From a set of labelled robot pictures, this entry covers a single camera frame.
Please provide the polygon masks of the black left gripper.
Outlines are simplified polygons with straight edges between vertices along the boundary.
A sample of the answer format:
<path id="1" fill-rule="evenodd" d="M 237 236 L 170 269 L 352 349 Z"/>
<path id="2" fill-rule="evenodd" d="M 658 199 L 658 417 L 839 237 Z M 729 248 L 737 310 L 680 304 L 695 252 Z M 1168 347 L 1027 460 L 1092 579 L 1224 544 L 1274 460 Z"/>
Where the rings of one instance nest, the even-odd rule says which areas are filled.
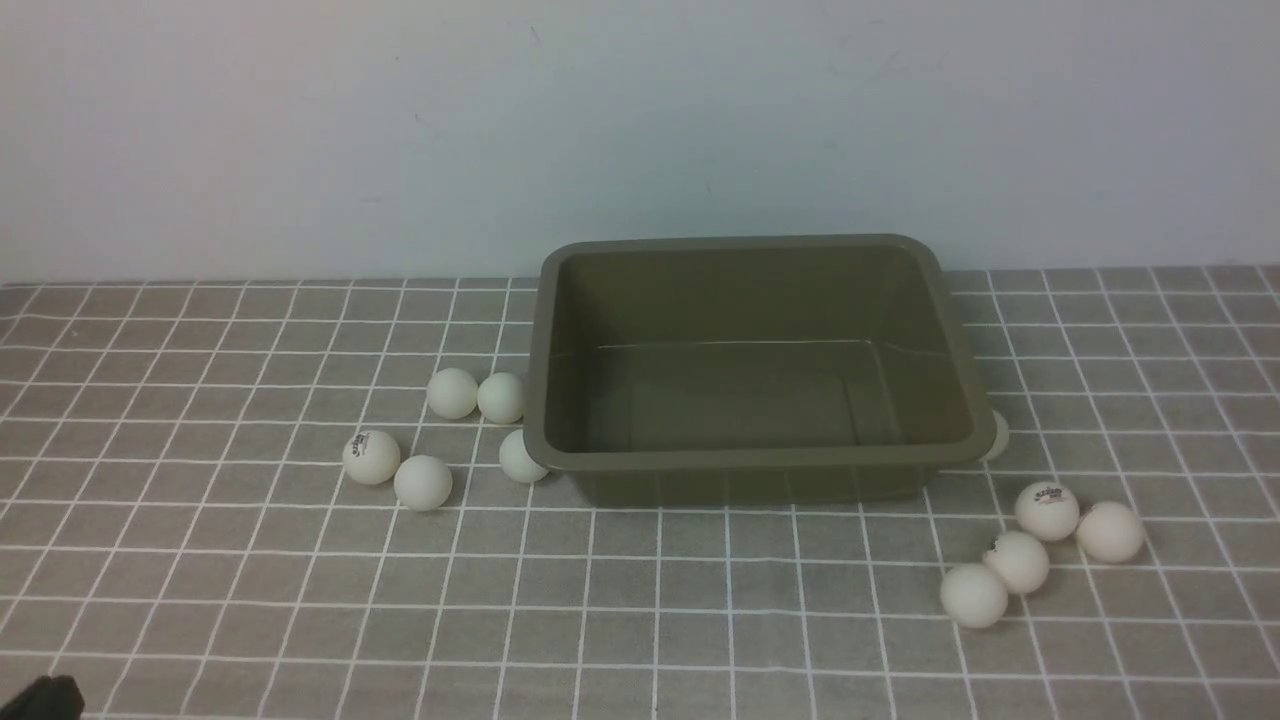
<path id="1" fill-rule="evenodd" d="M 77 720 L 84 697 L 70 675 L 38 676 L 1 707 L 1 720 Z"/>

